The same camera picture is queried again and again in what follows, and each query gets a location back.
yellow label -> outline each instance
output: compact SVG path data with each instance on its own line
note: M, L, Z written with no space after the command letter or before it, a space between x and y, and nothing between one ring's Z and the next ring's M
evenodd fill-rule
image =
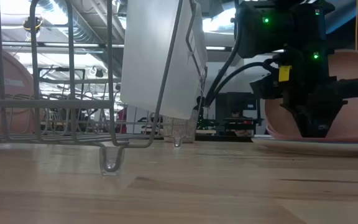
M284 65L280 67L280 73L278 74L279 82L286 82L290 80L290 70L292 69L291 65Z

workbench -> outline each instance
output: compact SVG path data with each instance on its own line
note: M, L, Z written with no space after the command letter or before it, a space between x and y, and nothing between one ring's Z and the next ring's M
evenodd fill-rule
M96 147L0 144L0 223L358 224L358 158L156 140L114 177Z

white plate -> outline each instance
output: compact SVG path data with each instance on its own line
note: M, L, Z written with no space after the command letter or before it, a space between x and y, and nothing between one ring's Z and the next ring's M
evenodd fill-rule
M281 152L326 156L358 156L358 143L286 141L272 137L252 138L252 141L271 150Z

pink bowl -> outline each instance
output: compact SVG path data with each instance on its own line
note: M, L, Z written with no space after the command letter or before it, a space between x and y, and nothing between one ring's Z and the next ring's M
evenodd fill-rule
M12 55L3 52L5 92L6 95L29 95L34 94L33 79L25 67L17 61ZM11 109L7 108L8 121L11 120ZM34 131L34 113L28 109L14 109L12 112L12 122L10 131L12 133L32 133Z
M329 72L337 79L358 78L358 51L338 50L329 56ZM303 138L292 115L282 108L282 99L266 100L267 131L276 139L295 141L358 142L358 98L348 99L331 126L326 138Z

metal frame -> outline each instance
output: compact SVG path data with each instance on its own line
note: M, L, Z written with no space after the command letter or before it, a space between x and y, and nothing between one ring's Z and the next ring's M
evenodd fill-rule
M39 43L37 43L37 34L35 30L35 8L37 7L37 3L39 0L33 0L30 6L30 22L31 22L31 49L32 49L32 66L33 71L37 74L39 70L38 67L38 60L37 60L37 47ZM161 123L160 117L160 108L162 104L163 93L165 90L165 84L167 81L168 71L170 68L172 53L173 53L173 46L176 41L177 31L178 31L178 23L180 20L181 9L183 5L183 0L179 0L178 10L176 14L176 21L173 28L170 48L168 51L168 57L165 64L165 70L163 73L162 83L160 87L160 93L158 95L157 105L155 109L155 118L152 123L152 131L150 135L146 134L117 134L114 130L116 127L116 122L114 118L111 118L109 121L109 128L110 132L108 134L98 133L93 129L93 133L78 133L76 130L78 129L78 125L84 123L83 121L78 121L75 119L76 117L76 110L75 108L81 109L93 109L97 108L99 110L108 109L111 116L114 116L114 101L115 101L115 92L113 83L115 80L113 77L113 67L112 61L108 60L108 78L107 79L97 79L97 80L75 80L75 61L74 61L74 38L73 38L73 7L69 0L65 0L67 4L67 11L68 11L68 50L69 50L69 59L70 59L70 80L50 80L46 78L42 78L39 75L34 75L34 95L33 96L7 96L5 92L5 79L4 79L4 61L2 56L2 32L1 32L1 11L0 11L0 112L1 112L1 124L2 124L2 135L0 133L0 142L11 142L11 143L31 143L31 144L63 144L63 145L87 145L87 146L98 146L100 147L100 169L103 174L107 175L118 175L120 171L120 167L122 165L125 149L127 148L146 148L149 147L154 140L156 135L156 127L157 124ZM108 49L108 58L112 58L113 51L112 51L112 1L107 1L107 9L108 9L108 42L107 42L107 49ZM52 94L49 96L44 96L40 94L39 83L40 82L47 82L47 83L54 83L54 84L69 84L70 85L70 95L66 100L50 100L53 97L58 97L56 94ZM75 91L75 84L82 84L85 83L99 83L104 84L104 94L106 94L106 88L108 86L108 94L109 99L105 100L104 95L102 100L95 100L93 97L84 96L83 92L79 95ZM77 100L80 97L83 99L84 97L88 97L91 100ZM10 108L10 120L8 122L7 119L7 108ZM35 124L35 134L11 134L9 133L10 125L12 122L12 114L13 108L27 108L29 113L29 121L31 119L31 115L34 116L34 124ZM48 124L51 122L49 120L49 109L45 108L66 108L66 120L64 123L66 124L65 130L61 133L56 132L56 130L52 130L52 134L48 131ZM47 120L45 122L45 129L41 130L39 126L41 124L40 110L45 110L47 112ZM145 124L146 127L149 124L149 119L145 123L139 122L121 122L122 124ZM130 139L148 139L145 144L131 144L129 142ZM103 142L111 141L115 146L117 146L118 153L115 158L115 161L110 161L107 156L108 147L106 147Z

